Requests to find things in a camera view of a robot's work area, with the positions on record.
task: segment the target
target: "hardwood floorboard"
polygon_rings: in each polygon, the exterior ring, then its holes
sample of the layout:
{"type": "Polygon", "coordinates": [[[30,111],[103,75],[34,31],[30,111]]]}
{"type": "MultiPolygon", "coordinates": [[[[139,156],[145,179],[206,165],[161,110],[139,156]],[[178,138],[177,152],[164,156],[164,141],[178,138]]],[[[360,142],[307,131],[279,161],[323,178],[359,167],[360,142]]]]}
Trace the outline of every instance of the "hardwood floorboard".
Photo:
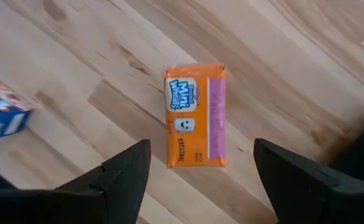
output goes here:
{"type": "Polygon", "coordinates": [[[138,224],[276,223],[266,138],[327,162],[364,129],[364,0],[3,0],[0,79],[36,111],[0,174],[52,189],[151,139],[138,224]],[[226,167],[166,169],[162,71],[226,64],[226,167]]]}

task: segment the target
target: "white cartoon character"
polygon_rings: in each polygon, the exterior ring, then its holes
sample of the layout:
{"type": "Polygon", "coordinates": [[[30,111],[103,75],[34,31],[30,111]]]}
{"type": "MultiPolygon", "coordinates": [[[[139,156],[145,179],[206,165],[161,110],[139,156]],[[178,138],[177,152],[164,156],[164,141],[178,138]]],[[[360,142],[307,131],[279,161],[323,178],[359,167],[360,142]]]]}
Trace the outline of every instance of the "white cartoon character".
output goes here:
{"type": "Polygon", "coordinates": [[[175,131],[191,133],[194,131],[195,121],[193,118],[176,118],[174,121],[175,131]]]}

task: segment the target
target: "wood grain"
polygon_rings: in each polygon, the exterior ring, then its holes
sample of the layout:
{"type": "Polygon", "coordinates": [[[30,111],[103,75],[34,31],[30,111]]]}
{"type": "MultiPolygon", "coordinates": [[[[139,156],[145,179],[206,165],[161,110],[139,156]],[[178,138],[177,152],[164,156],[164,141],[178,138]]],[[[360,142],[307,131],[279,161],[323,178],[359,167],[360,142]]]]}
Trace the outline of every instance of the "wood grain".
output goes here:
{"type": "Polygon", "coordinates": [[[266,138],[325,162],[364,129],[364,0],[3,0],[0,79],[35,107],[0,174],[52,189],[152,141],[138,223],[276,223],[266,138]],[[227,67],[225,168],[167,170],[162,69],[227,67]]]}

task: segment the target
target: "orange cereal box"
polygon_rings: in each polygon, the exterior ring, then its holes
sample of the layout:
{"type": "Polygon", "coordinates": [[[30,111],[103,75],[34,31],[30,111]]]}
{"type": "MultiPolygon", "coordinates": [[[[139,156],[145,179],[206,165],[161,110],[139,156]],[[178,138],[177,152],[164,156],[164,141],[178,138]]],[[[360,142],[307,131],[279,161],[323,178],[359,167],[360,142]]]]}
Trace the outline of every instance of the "orange cereal box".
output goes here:
{"type": "Polygon", "coordinates": [[[164,71],[167,167],[225,166],[224,65],[164,71]]]}

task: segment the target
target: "cereal box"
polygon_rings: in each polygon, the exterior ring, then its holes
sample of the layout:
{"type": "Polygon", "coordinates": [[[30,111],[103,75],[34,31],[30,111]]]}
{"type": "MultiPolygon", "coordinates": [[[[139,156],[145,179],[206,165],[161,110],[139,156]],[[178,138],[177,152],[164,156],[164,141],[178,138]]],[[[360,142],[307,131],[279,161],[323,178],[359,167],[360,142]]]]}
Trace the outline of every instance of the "cereal box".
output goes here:
{"type": "Polygon", "coordinates": [[[225,66],[165,69],[167,166],[224,166],[225,66]]]}
{"type": "Polygon", "coordinates": [[[31,111],[28,102],[0,82],[0,137],[21,131],[31,111]]]}

